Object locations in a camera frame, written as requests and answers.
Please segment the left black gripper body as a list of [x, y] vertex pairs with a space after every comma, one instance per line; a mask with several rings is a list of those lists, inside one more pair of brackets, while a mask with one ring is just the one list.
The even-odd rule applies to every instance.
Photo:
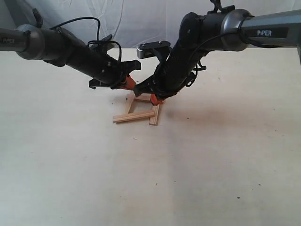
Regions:
[[138, 60], [120, 62], [106, 53], [96, 53], [87, 47], [76, 48], [68, 59], [68, 66], [92, 77], [89, 84], [92, 89], [126, 89], [126, 77], [132, 71], [141, 70]]

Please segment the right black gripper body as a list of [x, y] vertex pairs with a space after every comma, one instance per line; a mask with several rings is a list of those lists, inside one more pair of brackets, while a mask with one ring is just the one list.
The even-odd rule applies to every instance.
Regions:
[[192, 72], [202, 57], [207, 55], [204, 50], [195, 51], [184, 49], [178, 44], [166, 50], [156, 51], [155, 57], [159, 60], [155, 72], [143, 82], [137, 84], [133, 92], [136, 96], [141, 94], [155, 94], [157, 96], [176, 95], [188, 83], [196, 79]]

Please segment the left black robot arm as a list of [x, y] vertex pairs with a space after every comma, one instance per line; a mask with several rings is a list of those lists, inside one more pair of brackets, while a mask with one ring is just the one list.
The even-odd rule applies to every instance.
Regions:
[[16, 30], [0, 30], [1, 51], [13, 51], [23, 59], [42, 60], [56, 67], [69, 66], [90, 76], [89, 87], [92, 89], [132, 90], [136, 82], [130, 73], [140, 70], [141, 63], [109, 56], [108, 46], [113, 43], [109, 35], [85, 44], [62, 27], [45, 29], [24, 24]]

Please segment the right grey Piper arm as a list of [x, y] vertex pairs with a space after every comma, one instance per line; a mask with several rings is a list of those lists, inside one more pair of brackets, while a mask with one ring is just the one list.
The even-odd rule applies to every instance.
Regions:
[[244, 9], [230, 8], [201, 16], [188, 13], [182, 20], [178, 40], [152, 42], [137, 48], [140, 59], [157, 57], [159, 65], [152, 76], [137, 84], [136, 96], [151, 94], [151, 101], [161, 101], [190, 86], [197, 73], [206, 69], [200, 60], [213, 51], [243, 51], [249, 45], [260, 48], [301, 46], [299, 10], [253, 16]]

